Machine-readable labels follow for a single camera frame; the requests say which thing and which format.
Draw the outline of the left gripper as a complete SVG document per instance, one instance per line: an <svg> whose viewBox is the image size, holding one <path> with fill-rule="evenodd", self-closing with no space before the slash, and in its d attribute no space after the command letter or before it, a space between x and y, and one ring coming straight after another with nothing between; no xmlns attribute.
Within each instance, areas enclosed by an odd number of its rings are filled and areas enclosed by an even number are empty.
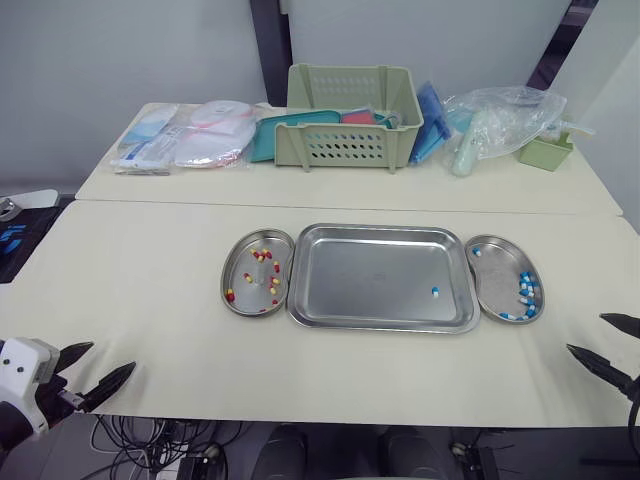
<svg viewBox="0 0 640 480"><path fill-rule="evenodd" d="M58 373L77 362L93 346L93 342L87 341L63 348L59 353L55 373L47 383L38 385L35 402L47 425L57 425L77 411L94 411L118 392L136 368L136 363L130 362L111 371L85 394L69 392L66 389L67 380Z"/></svg>

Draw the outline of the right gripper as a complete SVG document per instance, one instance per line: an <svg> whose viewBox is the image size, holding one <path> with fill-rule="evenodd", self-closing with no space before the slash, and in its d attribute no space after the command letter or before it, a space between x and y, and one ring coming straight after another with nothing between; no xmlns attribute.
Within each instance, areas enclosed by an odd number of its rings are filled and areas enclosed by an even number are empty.
<svg viewBox="0 0 640 480"><path fill-rule="evenodd" d="M639 318L621 313L601 313L600 318L616 329L634 338L640 338ZM635 401L639 397L639 377L632 378L591 350L572 344L567 344L566 347L590 373L617 388L628 400Z"/></svg>

